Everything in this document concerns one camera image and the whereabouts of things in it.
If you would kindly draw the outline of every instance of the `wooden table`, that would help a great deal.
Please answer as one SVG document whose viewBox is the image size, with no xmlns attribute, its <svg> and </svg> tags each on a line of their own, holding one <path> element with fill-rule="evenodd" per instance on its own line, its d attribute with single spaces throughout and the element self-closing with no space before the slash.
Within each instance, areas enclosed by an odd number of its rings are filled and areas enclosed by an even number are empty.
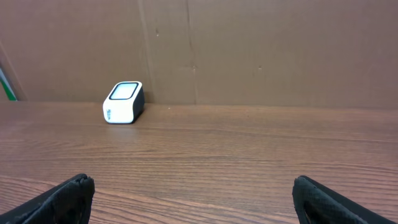
<svg viewBox="0 0 398 224">
<path fill-rule="evenodd" d="M 81 172 L 91 223 L 298 223 L 299 175 L 398 222 L 398 111 L 0 103 L 0 213 Z"/>
</svg>

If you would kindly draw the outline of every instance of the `brown cardboard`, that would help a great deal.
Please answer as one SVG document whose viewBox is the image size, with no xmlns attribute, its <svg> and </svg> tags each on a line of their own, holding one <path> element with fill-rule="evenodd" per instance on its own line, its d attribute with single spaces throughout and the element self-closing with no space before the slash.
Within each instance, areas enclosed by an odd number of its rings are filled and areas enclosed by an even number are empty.
<svg viewBox="0 0 398 224">
<path fill-rule="evenodd" d="M 198 103 L 398 106 L 397 1 L 190 1 Z"/>
<path fill-rule="evenodd" d="M 397 8 L 5 0 L 0 41 L 27 100 L 102 101 L 116 82 L 139 80 L 156 103 L 398 108 Z"/>
<path fill-rule="evenodd" d="M 136 3 L 1 1 L 0 40 L 27 99 L 103 101 L 126 80 L 151 94 Z"/>
<path fill-rule="evenodd" d="M 1 40 L 0 40 L 0 68 L 4 76 L 7 78 L 8 84 L 12 88 L 17 99 L 26 100 L 25 93 L 19 83 L 19 80 L 15 74 L 15 70 L 12 67 L 12 64 L 7 56 L 7 53 L 4 50 L 4 47 L 2 46 Z"/>
<path fill-rule="evenodd" d="M 196 103 L 187 1 L 142 0 L 157 103 Z"/>
<path fill-rule="evenodd" d="M 7 101 L 8 97 L 6 95 L 6 92 L 4 91 L 2 85 L 0 85 L 0 101 Z"/>
</svg>

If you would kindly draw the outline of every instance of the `green object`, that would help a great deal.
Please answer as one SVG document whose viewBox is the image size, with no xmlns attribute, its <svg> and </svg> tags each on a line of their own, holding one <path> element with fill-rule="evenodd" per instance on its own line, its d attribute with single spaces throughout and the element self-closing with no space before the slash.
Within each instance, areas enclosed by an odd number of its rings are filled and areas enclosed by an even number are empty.
<svg viewBox="0 0 398 224">
<path fill-rule="evenodd" d="M 12 91 L 11 86 L 6 79 L 6 76 L 3 74 L 1 68 L 0 68 L 0 82 L 1 82 L 2 87 L 4 88 L 4 91 L 6 92 L 8 100 L 17 101 L 17 97 L 15 96 L 14 92 Z"/>
</svg>

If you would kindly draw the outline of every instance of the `brown table surface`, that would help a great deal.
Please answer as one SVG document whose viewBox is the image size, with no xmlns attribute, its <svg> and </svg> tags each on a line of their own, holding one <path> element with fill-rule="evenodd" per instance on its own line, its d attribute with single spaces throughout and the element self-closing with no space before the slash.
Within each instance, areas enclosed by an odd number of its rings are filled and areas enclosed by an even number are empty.
<svg viewBox="0 0 398 224">
<path fill-rule="evenodd" d="M 82 172 L 91 223 L 298 223 L 299 175 L 398 222 L 398 111 L 0 103 L 0 213 Z"/>
</svg>

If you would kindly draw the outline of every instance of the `white device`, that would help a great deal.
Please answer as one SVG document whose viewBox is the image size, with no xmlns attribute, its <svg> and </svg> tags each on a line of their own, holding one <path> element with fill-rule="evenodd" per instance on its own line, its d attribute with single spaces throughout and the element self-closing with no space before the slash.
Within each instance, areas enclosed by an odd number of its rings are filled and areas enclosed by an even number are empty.
<svg viewBox="0 0 398 224">
<path fill-rule="evenodd" d="M 142 113 L 144 103 L 141 82 L 120 82 L 104 101 L 104 118 L 111 124 L 132 123 Z"/>
</svg>

